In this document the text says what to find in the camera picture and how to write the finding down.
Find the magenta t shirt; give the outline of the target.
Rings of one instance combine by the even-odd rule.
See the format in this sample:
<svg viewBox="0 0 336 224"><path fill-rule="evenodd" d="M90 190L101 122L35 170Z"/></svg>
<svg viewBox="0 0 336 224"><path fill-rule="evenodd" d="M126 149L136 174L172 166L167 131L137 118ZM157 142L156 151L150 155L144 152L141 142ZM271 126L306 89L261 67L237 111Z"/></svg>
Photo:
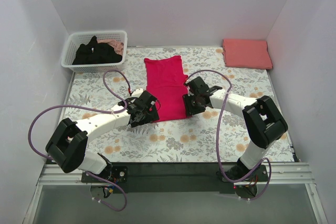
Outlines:
<svg viewBox="0 0 336 224"><path fill-rule="evenodd" d="M183 96L188 93L184 85L188 75L183 72L181 56L162 60L144 59L147 76L146 90L158 101L159 121L187 118Z"/></svg>

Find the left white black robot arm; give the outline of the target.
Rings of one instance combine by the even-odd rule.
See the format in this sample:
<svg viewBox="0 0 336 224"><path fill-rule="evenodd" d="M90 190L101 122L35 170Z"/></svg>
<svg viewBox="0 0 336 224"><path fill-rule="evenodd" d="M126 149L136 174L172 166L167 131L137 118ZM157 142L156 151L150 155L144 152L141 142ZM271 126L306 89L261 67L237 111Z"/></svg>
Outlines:
<svg viewBox="0 0 336 224"><path fill-rule="evenodd" d="M120 101L108 113L77 121L66 118L55 129L46 145L46 152L64 173L79 169L93 173L100 182L106 182L112 175L112 163L102 154L87 150L87 145L114 129L157 121L157 101L148 91L139 89L136 96Z"/></svg>

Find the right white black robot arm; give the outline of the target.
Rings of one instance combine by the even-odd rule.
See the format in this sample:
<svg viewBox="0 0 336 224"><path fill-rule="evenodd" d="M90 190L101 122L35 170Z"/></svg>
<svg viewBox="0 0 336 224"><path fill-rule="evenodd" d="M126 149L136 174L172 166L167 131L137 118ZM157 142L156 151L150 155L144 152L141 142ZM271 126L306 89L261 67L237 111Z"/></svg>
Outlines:
<svg viewBox="0 0 336 224"><path fill-rule="evenodd" d="M248 98L219 86L209 87L201 77L184 85L188 89L188 94L183 95L187 116L200 114L209 107L244 119L250 143L236 165L225 174L232 180L251 180L257 174L256 166L265 153L288 130L288 124L273 99L266 95L258 99Z"/></svg>

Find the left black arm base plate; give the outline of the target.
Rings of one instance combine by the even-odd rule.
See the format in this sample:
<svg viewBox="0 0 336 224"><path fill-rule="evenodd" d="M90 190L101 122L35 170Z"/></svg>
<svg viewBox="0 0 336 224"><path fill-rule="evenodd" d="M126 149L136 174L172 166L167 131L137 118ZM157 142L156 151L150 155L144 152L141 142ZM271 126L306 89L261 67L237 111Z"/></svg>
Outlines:
<svg viewBox="0 0 336 224"><path fill-rule="evenodd" d="M100 174L95 174L100 178L106 179L113 183L125 183L128 178L127 166L107 166ZM99 183L100 181L92 176L82 173L82 183Z"/></svg>

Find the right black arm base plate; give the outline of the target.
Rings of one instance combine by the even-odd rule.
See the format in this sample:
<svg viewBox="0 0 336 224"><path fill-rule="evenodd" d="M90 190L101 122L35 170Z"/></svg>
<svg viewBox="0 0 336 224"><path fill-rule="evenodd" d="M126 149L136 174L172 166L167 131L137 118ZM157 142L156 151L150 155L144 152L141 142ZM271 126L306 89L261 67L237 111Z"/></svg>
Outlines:
<svg viewBox="0 0 336 224"><path fill-rule="evenodd" d="M249 169L242 166L234 165L225 171L226 176L231 180L238 180L250 172ZM244 181L257 179L258 182L266 182L268 180L268 173L265 165L259 165Z"/></svg>

